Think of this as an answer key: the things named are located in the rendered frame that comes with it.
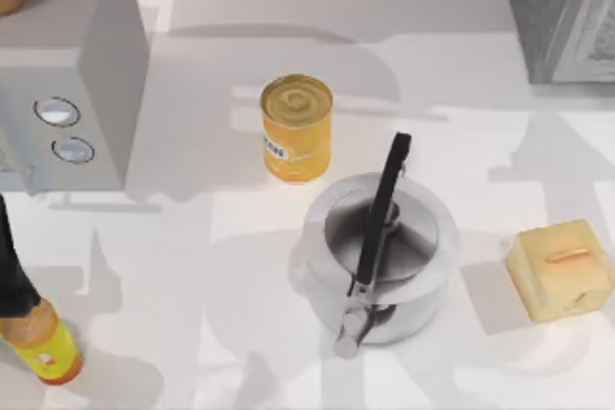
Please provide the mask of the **yellow can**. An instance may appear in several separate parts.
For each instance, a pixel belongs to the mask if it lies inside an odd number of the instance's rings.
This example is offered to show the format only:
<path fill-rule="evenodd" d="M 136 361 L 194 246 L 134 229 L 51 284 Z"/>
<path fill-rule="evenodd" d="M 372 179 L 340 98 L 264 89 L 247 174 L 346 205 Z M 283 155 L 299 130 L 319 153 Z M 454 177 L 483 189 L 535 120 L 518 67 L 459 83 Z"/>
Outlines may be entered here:
<path fill-rule="evenodd" d="M 331 163 L 331 90 L 305 74 L 281 76 L 260 95 L 265 166 L 282 181 L 303 183 Z"/>

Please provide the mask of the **pale microwave oven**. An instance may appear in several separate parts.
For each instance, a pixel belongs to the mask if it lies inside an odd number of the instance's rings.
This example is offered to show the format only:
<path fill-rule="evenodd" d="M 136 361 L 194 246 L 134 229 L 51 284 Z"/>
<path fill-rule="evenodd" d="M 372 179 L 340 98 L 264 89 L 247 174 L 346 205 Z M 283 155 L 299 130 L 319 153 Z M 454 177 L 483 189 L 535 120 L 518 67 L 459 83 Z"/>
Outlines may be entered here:
<path fill-rule="evenodd" d="M 0 18 L 0 192 L 123 187 L 149 64 L 137 0 L 27 0 Z M 53 127 L 34 102 L 61 97 L 80 121 Z M 80 137 L 94 159 L 57 158 L 52 142 Z"/>

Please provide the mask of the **small microwave knob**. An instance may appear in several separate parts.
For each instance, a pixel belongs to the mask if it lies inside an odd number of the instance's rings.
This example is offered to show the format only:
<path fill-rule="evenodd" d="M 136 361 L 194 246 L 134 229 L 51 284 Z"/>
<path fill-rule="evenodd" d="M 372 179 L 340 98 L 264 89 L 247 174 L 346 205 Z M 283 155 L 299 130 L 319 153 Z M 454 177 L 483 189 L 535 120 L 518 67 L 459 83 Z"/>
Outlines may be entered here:
<path fill-rule="evenodd" d="M 57 158 L 72 164 L 88 163 L 95 156 L 92 145 L 76 136 L 53 141 L 51 149 Z"/>

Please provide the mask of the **large microwave knob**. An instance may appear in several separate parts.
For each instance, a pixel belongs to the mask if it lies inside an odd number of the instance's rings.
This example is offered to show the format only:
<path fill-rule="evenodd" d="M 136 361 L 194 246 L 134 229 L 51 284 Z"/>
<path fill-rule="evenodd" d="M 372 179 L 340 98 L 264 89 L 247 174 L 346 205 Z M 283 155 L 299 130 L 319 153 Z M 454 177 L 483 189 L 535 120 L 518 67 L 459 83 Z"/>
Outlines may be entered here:
<path fill-rule="evenodd" d="M 42 122 L 53 127 L 71 127 L 81 119 L 79 109 L 72 102 L 61 97 L 37 100 L 34 102 L 33 109 Z"/>

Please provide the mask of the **pale yellow bread block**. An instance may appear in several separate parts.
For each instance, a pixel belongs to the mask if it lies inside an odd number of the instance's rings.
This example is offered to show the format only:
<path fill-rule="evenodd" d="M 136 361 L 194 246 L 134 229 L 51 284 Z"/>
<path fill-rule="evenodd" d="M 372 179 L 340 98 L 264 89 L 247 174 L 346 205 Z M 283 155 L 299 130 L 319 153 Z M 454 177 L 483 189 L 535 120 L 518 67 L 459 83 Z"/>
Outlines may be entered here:
<path fill-rule="evenodd" d="M 535 324 L 598 310 L 615 291 L 615 264 L 585 220 L 516 233 L 504 264 Z"/>

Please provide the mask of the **grey cabinet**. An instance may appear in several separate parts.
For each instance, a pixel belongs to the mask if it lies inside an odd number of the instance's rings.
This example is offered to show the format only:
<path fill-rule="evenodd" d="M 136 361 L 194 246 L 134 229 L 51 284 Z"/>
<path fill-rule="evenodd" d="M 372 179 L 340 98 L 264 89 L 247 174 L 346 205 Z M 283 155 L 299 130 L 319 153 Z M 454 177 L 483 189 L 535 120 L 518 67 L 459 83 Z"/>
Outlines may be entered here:
<path fill-rule="evenodd" d="M 615 0 L 508 0 L 533 84 L 615 84 Z"/>

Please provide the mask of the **orange bottle with yellow label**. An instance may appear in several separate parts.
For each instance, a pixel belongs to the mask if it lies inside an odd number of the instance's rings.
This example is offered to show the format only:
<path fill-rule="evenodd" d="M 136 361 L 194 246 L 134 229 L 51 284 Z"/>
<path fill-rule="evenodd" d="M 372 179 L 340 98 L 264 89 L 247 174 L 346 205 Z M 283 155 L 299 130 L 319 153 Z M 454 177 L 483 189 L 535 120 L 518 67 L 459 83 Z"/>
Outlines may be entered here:
<path fill-rule="evenodd" d="M 47 385 L 66 384 L 82 370 L 84 360 L 71 333 L 46 299 L 23 317 L 0 317 L 0 336 Z"/>

